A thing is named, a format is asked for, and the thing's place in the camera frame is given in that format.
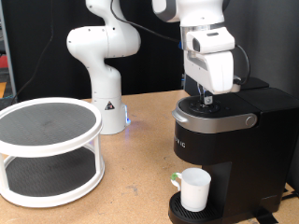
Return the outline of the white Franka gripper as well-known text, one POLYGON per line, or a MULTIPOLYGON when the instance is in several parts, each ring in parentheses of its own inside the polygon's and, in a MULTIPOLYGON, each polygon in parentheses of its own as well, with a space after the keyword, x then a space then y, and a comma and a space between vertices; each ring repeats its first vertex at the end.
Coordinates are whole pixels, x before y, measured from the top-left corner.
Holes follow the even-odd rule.
POLYGON ((205 88, 213 94, 229 92, 233 87, 234 59, 230 51, 200 54, 184 51, 185 73, 199 85, 201 103, 213 104, 213 97, 205 97, 205 88))

